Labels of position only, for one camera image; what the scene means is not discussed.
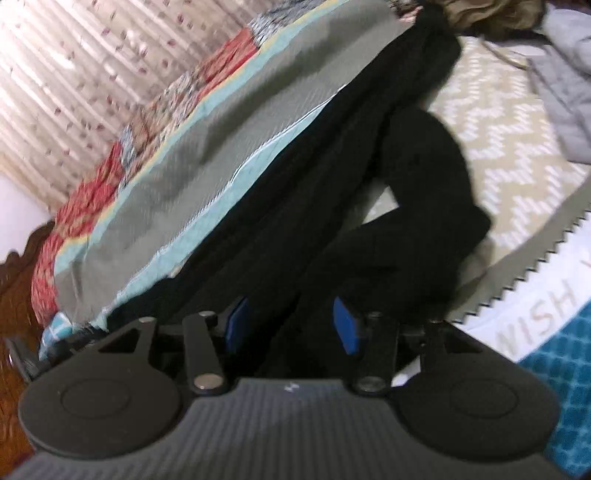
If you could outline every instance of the floral curtain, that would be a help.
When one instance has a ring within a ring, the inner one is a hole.
[[[0,171],[55,211],[132,114],[273,0],[3,0]]]

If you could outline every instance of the screw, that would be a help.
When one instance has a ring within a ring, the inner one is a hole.
[[[203,374],[195,377],[193,385],[199,390],[213,390],[223,385],[223,378],[216,374]]]
[[[383,315],[383,314],[382,314],[382,312],[369,312],[369,313],[366,315],[366,317],[367,317],[369,320],[378,320],[378,319],[382,318],[382,315]]]
[[[386,382],[380,377],[363,377],[357,381],[357,389],[366,393],[378,393],[386,388]]]

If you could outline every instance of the wooden furniture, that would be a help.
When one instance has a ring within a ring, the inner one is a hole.
[[[43,241],[53,222],[35,230],[22,256],[10,252],[0,264],[0,476],[6,475],[32,453],[17,418],[18,399],[25,388],[19,373],[10,366],[2,338],[20,335],[37,349],[42,328],[31,307],[31,277]]]

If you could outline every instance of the black fabric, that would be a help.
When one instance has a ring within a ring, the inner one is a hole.
[[[343,376],[351,365],[332,326],[336,294],[409,321],[425,315],[423,304],[445,304],[489,220],[449,133],[410,105],[444,81],[459,53],[441,10],[424,9],[274,160],[178,276],[114,311],[109,328],[140,316],[180,323],[247,296],[258,333],[239,373],[252,373],[274,335],[259,374]],[[400,208],[335,238],[352,195],[376,172]]]

